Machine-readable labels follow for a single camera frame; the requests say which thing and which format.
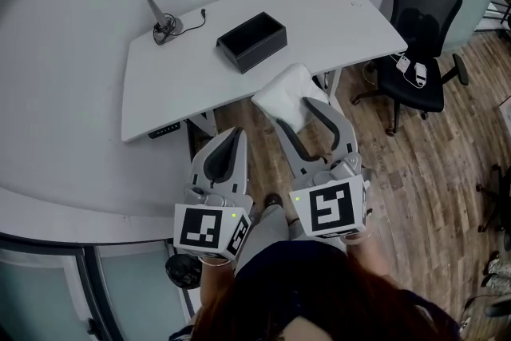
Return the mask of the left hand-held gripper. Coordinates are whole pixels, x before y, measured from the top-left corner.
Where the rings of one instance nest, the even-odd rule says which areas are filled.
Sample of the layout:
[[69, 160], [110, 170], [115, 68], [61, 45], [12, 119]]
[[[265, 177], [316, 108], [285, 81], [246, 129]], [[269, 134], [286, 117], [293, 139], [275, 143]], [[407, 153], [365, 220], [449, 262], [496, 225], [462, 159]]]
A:
[[[251, 227], [248, 136], [240, 127], [213, 137], [192, 160], [192, 184], [175, 205], [173, 244], [194, 256], [236, 260]], [[197, 188], [215, 188], [218, 193]]]

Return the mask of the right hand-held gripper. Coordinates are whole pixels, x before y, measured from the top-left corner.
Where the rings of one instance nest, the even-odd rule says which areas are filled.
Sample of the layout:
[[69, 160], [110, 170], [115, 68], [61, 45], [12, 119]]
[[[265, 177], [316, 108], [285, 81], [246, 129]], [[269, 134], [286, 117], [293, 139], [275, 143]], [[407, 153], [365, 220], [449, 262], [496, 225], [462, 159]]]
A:
[[289, 197], [303, 230], [307, 236], [323, 239], [361, 235], [366, 231], [370, 182], [362, 174], [355, 129], [330, 104], [313, 97], [304, 97], [303, 103], [333, 134], [331, 157], [339, 160], [325, 169], [326, 158], [310, 155], [288, 123], [275, 121], [287, 163], [293, 176], [299, 178]]

